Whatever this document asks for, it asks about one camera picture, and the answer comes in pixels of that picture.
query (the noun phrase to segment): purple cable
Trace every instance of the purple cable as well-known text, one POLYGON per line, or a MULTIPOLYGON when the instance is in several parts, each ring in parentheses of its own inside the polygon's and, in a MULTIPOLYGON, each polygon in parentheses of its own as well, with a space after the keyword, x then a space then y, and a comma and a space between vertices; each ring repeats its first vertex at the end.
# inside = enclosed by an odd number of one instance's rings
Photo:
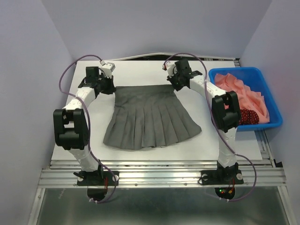
POLYGON ((82 106, 83 106, 83 108, 84 108, 84 110, 85 110, 85 113, 86 113, 86 115, 87 115, 87 118, 88 118, 88 129, 89 129, 89 143, 88 143, 88 149, 89 149, 89 152, 90 152, 90 154, 92 155, 92 157, 99 163, 99 165, 103 166, 103 167, 104 167, 107 171, 109 171, 109 172, 112 174, 112 176, 114 177, 115 182, 114 182, 114 188, 113 188, 112 193, 111 193, 105 200, 102 200, 102 201, 97 202, 97 203, 99 204, 99 203, 105 203, 105 202, 107 202, 107 201, 112 197, 112 195, 113 195, 113 193, 115 192, 116 187, 117 187, 117 180, 116 180, 116 177, 115 177, 114 173, 111 171, 111 169, 109 169, 106 165, 102 164, 101 161, 100 161, 99 159, 96 158, 96 156, 94 155, 94 153, 92 152, 92 150, 91 150, 91 148, 90 148, 90 114, 89 114, 88 108, 86 107, 84 101, 83 101, 81 98, 76 97, 76 95, 74 95, 74 94, 72 94, 72 93, 69 93, 69 92, 66 92, 66 91, 63 91, 63 90, 61 89, 61 81, 62 81, 62 78, 64 77, 64 75, 66 74, 66 72, 67 72, 67 71, 71 68, 71 66, 73 66, 76 62, 78 62, 79 60, 81 60, 81 59, 83 59, 83 58, 85 58, 85 57, 96 57, 96 58, 98 58, 100 61, 102 61, 102 59, 101 59, 99 56, 96 56, 96 55, 84 55, 84 56, 82 56, 82 57, 76 59, 76 60, 75 60, 74 62, 72 62, 72 63, 65 69, 65 71, 62 73, 62 75, 61 75, 61 77, 60 77, 60 81, 59 81, 59 83, 58 83, 58 86, 59 86, 59 89, 60 89, 60 92, 61 92, 61 93, 66 94, 66 95, 69 95, 69 96, 72 96, 72 97, 78 99, 78 100, 81 102, 81 104, 82 104, 82 106))
POLYGON ((253 167, 253 170, 254 170, 254 183, 253 183, 253 186, 252 186, 251 190, 250 190, 247 194, 245 194, 244 196, 242 196, 242 197, 240 197, 240 198, 233 199, 233 200, 229 200, 229 202, 237 202, 237 201, 239 201, 239 200, 242 200, 242 199, 246 198, 248 195, 250 195, 250 194, 253 192, 253 190, 254 190, 254 188, 255 188, 255 186, 256 186, 256 181, 257 181, 257 172, 256 172, 256 169, 255 169, 255 166, 254 166, 254 164, 251 162, 251 160, 250 160, 249 158, 247 158, 246 156, 237 154, 237 153, 229 146, 229 144, 225 141, 225 139, 222 137, 222 135, 221 135, 219 129, 217 128, 215 119, 214 119, 213 114, 212 114, 212 110, 211 110, 211 106, 210 106, 210 101, 209 101, 209 98, 208 98, 208 92, 207 92, 207 68, 206 68, 205 64, 203 63, 203 61, 202 61, 199 57, 197 57, 196 55, 193 55, 193 54, 190 54, 190 53, 176 53, 176 54, 174 54, 174 55, 171 55, 169 58, 167 58, 167 59, 165 60, 165 62, 164 62, 163 65, 165 66, 165 63, 166 63, 167 61, 169 61, 171 58, 173 58, 174 56, 176 56, 176 55, 182 55, 182 54, 184 54, 184 55, 190 55, 190 56, 195 57, 196 59, 198 59, 198 60, 201 62, 202 66, 203 66, 203 68, 204 68, 204 71, 205 71, 205 77, 204 77, 205 98, 206 98, 206 102, 207 102, 208 109, 209 109, 209 111, 210 111, 210 116, 211 116, 212 124, 214 125, 214 127, 215 127, 215 129, 216 129, 216 131, 217 131, 217 134, 219 135, 219 137, 221 138, 221 140, 224 142, 224 144, 226 145, 226 147, 227 147, 234 155, 246 159, 246 160, 252 165, 252 167, 253 167))

